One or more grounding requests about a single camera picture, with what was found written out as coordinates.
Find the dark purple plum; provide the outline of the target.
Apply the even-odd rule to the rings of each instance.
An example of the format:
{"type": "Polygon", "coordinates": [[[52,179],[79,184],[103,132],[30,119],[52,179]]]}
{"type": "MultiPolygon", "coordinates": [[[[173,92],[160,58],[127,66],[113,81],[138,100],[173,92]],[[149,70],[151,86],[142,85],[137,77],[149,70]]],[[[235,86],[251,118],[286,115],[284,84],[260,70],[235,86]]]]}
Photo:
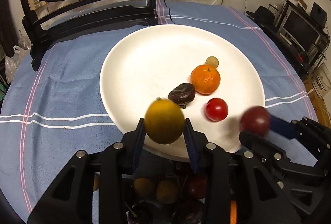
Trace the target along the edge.
{"type": "Polygon", "coordinates": [[[161,210],[153,203],[142,201],[132,206],[126,204],[128,209],[128,223],[155,223],[162,216],[161,210]]]}
{"type": "Polygon", "coordinates": [[[240,131],[264,136],[269,131],[270,115],[266,108],[253,106],[247,109],[240,119],[240,131]]]}

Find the yellow green citrus fruit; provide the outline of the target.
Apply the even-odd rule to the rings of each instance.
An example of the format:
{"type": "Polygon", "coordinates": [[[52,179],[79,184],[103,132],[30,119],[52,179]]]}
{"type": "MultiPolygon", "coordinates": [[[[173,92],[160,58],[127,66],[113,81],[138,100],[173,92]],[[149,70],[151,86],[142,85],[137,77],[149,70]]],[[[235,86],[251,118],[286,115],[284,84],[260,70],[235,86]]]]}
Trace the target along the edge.
{"type": "Polygon", "coordinates": [[[171,144],[179,139],[185,127],[181,108],[169,99],[157,98],[144,116],[148,137],[158,144],[171,144]]]}

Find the yellow orange tangerine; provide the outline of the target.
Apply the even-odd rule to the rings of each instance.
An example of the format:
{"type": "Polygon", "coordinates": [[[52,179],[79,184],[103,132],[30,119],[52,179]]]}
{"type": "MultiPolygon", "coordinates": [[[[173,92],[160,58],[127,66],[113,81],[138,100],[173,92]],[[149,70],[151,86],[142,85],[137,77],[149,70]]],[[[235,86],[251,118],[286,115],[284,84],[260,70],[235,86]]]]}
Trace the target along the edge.
{"type": "Polygon", "coordinates": [[[235,200],[231,200],[230,203],[230,224],[237,223],[237,204],[235,200]]]}
{"type": "Polygon", "coordinates": [[[144,177],[137,178],[133,183],[133,187],[141,198],[147,198],[155,191],[155,183],[144,177]]]}

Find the red cherry tomato on plate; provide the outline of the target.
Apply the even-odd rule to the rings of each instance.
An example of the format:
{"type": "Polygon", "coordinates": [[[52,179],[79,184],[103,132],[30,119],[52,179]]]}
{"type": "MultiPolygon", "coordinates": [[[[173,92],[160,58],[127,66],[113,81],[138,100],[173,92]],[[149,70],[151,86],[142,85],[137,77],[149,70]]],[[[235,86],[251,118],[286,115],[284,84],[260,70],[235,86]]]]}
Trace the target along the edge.
{"type": "Polygon", "coordinates": [[[221,98],[212,98],[205,106],[205,115],[209,120],[222,121],[228,116],[228,105],[221,98]]]}

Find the blue striped tablecloth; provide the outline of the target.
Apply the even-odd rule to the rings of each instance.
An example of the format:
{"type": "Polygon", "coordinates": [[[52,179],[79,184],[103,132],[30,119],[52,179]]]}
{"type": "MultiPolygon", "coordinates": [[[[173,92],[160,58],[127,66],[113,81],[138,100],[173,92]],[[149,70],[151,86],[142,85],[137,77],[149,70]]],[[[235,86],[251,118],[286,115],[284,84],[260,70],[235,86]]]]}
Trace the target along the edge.
{"type": "MultiPolygon", "coordinates": [[[[158,1],[160,24],[194,26],[240,49],[257,70],[268,110],[285,120],[317,115],[281,51],[243,13],[224,6],[158,1]]],[[[23,220],[78,150],[99,152],[122,138],[102,104],[99,74],[111,48],[139,26],[109,25],[49,49],[38,71],[20,63],[1,108],[1,191],[23,220]]]]}

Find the black monitor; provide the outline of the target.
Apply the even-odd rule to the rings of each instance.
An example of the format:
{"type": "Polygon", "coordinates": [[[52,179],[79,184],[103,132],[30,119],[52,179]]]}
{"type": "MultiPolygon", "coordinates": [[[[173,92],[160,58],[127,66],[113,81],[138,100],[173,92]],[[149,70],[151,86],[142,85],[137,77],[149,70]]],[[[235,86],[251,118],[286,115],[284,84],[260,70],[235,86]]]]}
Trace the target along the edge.
{"type": "Polygon", "coordinates": [[[320,39],[320,33],[308,20],[297,11],[290,9],[281,24],[280,30],[285,32],[303,51],[309,52],[320,39]]]}

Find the orange tangerine on plate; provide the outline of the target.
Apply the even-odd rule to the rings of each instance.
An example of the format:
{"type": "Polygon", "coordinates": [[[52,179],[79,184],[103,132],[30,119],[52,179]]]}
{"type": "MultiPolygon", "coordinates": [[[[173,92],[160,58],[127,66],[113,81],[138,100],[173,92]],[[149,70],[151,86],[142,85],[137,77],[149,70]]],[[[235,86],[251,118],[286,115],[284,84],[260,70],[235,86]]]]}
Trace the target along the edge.
{"type": "Polygon", "coordinates": [[[197,66],[190,75],[190,83],[195,90],[202,95],[211,95],[221,82],[221,76],[217,69],[209,64],[197,66]]]}

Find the dark water chestnut on plate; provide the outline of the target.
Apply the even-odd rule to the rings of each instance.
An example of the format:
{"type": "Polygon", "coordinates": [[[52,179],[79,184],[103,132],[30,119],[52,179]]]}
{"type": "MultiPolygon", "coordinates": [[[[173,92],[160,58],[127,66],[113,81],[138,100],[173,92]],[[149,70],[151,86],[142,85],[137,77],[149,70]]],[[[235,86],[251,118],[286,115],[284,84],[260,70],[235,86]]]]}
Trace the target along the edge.
{"type": "Polygon", "coordinates": [[[168,99],[176,103],[180,108],[185,109],[194,100],[195,95],[196,90],[193,84],[182,83],[168,94],[168,99]]]}

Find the small tan longan on plate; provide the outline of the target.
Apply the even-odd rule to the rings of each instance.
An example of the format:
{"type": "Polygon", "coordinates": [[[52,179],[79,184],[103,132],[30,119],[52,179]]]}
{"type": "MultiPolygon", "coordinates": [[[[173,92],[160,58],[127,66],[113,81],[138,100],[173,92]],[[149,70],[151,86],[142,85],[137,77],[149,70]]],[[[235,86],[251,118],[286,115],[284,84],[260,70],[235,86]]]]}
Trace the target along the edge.
{"type": "Polygon", "coordinates": [[[210,65],[214,68],[217,68],[219,66],[219,60],[215,56],[210,56],[206,59],[205,63],[207,65],[210,65]]]}

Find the white plastic bag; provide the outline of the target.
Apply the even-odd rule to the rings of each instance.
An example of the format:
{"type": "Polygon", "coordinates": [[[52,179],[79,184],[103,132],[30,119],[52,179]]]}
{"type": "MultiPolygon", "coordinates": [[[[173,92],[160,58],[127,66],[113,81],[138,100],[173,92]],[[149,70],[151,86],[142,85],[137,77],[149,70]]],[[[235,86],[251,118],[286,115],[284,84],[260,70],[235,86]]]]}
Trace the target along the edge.
{"type": "Polygon", "coordinates": [[[20,65],[23,58],[30,52],[31,42],[30,40],[20,34],[20,38],[18,39],[18,44],[13,46],[14,55],[13,57],[5,58],[5,75],[7,83],[10,84],[16,74],[17,68],[20,65]]]}

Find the white oval plate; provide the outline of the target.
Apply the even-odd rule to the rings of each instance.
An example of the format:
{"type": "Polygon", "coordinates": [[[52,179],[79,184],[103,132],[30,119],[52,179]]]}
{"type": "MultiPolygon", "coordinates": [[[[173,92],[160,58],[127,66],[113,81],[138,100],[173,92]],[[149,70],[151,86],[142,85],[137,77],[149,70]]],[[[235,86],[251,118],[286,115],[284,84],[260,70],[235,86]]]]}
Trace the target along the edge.
{"type": "Polygon", "coordinates": [[[239,120],[250,107],[264,106],[261,79],[248,58],[233,44],[196,27],[159,25],[137,30],[120,40],[100,72],[100,95],[106,112],[122,133],[136,129],[149,105],[190,80],[206,59],[219,61],[221,82],[213,97],[228,105],[228,116],[210,121],[204,114],[209,96],[196,95],[183,110],[194,130],[227,152],[241,147],[239,120]]]}

